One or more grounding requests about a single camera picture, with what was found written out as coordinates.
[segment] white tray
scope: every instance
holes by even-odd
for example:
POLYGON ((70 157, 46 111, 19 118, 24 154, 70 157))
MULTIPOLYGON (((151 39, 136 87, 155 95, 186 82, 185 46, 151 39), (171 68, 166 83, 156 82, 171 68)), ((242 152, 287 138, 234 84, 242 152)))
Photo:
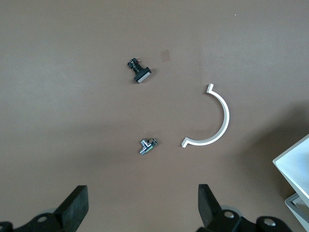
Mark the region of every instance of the white tray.
POLYGON ((273 163, 309 207, 309 135, 275 158, 273 163))
POLYGON ((289 207, 300 224, 309 232, 309 208, 297 193, 285 200, 285 204, 289 207))

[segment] white semicircular bracket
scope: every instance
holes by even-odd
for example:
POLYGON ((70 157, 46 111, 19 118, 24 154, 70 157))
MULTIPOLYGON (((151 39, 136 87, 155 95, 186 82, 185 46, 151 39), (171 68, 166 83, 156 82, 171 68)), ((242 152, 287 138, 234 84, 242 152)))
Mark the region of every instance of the white semicircular bracket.
POLYGON ((213 84, 209 84, 206 92, 213 95, 216 99, 218 99, 223 107, 224 119, 223 119, 222 126, 220 127, 219 131, 209 139, 194 140, 194 139, 189 139, 185 137, 185 139, 182 142, 183 147, 186 147, 188 144, 195 145, 195 146, 204 146, 204 145, 212 144, 213 142, 216 142, 218 139, 220 139, 227 129, 228 123, 230 121, 230 112, 228 110, 227 104, 224 101, 224 99, 219 94, 213 92, 212 88, 213 88, 213 84))

